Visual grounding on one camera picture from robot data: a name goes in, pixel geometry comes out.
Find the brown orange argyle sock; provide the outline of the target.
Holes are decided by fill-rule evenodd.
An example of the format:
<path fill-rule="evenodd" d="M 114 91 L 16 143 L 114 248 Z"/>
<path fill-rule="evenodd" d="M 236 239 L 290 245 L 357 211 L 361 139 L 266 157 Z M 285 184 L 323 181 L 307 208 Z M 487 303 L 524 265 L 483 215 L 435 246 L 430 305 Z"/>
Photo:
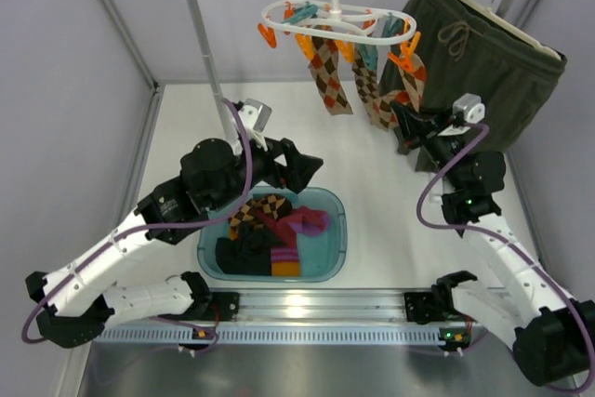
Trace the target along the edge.
<path fill-rule="evenodd" d="M 311 38 L 313 58 L 309 70 L 326 110 L 331 115 L 352 114 L 352 108 L 338 75 L 339 51 L 333 40 Z"/>

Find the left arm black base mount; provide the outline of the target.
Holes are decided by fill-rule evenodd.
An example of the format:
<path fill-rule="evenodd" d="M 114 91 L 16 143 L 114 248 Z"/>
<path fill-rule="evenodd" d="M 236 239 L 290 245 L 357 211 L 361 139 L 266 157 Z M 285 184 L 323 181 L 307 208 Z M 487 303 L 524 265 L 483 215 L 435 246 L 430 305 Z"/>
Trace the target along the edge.
<path fill-rule="evenodd" d="M 213 292 L 208 303 L 192 305 L 180 315 L 161 314 L 159 318 L 182 322 L 230 322 L 239 311 L 240 297 L 237 292 Z"/>

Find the brown yellow argyle sock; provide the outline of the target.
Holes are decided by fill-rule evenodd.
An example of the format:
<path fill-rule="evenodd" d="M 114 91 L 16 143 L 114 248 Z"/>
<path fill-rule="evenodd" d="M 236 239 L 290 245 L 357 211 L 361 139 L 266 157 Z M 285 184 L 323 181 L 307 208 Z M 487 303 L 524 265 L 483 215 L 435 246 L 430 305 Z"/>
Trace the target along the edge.
<path fill-rule="evenodd" d="M 240 236 L 240 230 L 259 230 L 264 223 L 260 215 L 279 220 L 291 214 L 292 202 L 281 194 L 269 193 L 250 198 L 228 220 L 229 236 L 232 240 Z"/>

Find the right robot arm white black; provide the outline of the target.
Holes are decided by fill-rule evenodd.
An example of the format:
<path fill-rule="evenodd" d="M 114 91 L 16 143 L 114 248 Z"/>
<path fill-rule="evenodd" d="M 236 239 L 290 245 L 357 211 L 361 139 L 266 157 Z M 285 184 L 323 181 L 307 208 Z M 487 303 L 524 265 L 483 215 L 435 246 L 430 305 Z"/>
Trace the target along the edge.
<path fill-rule="evenodd" d="M 426 228 L 452 231 L 486 262 L 507 291 L 502 298 L 459 271 L 432 287 L 441 312 L 480 323 L 507 346 L 525 378 L 538 387 L 585 374 L 576 393 L 594 383 L 594 303 L 563 289 L 515 236 L 493 195 L 504 188 L 502 152 L 478 152 L 489 134 L 480 98 L 470 95 L 429 114 L 391 106 L 409 149 L 423 149 L 437 167 L 421 193 L 416 217 Z"/>

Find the maroon orange striped sock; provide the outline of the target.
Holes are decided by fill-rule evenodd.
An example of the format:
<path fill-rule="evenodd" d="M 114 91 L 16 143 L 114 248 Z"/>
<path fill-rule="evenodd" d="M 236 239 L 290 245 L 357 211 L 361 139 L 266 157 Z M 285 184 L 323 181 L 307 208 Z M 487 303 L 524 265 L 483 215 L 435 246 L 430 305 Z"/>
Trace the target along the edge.
<path fill-rule="evenodd" d="M 298 252 L 297 234 L 289 229 L 282 233 L 283 242 L 271 249 L 271 275 L 299 277 L 301 263 Z"/>

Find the white clip sock hanger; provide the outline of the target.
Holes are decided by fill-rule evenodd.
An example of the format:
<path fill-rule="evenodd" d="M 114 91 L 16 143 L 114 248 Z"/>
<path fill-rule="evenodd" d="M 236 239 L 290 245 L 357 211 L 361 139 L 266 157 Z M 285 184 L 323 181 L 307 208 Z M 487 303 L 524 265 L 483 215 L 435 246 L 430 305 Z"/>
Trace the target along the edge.
<path fill-rule="evenodd" d="M 277 32 L 365 46 L 415 46 L 421 38 L 417 21 L 407 13 L 341 0 L 273 2 L 262 10 L 258 31 L 270 46 L 276 46 Z"/>

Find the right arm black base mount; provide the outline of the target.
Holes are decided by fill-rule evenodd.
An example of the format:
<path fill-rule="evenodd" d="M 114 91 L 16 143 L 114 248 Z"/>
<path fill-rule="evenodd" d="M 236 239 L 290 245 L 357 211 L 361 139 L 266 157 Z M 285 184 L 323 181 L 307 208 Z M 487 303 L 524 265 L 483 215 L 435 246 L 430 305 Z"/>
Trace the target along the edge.
<path fill-rule="evenodd" d="M 463 322 L 474 318 L 457 311 L 449 294 L 432 291 L 406 292 L 403 294 L 405 316 L 408 322 L 429 324 L 441 322 Z"/>

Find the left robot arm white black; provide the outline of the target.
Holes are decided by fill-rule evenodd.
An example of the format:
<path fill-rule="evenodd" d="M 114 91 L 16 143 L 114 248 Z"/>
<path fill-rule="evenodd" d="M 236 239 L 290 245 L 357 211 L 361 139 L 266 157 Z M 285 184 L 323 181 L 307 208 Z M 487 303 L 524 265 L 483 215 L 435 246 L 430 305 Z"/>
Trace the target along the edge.
<path fill-rule="evenodd" d="M 29 327 L 36 325 L 38 342 L 72 349 L 135 320 L 200 319 L 212 293 L 198 272 L 185 271 L 157 285 L 120 288 L 117 282 L 160 244 L 175 246 L 222 222 L 219 210 L 242 202 L 258 183 L 302 192 L 323 164 L 289 139 L 247 140 L 239 152 L 222 139 L 199 142 L 181 157 L 178 176 L 156 186 L 100 242 L 61 269 L 26 278 L 36 306 L 22 340 L 34 342 Z"/>

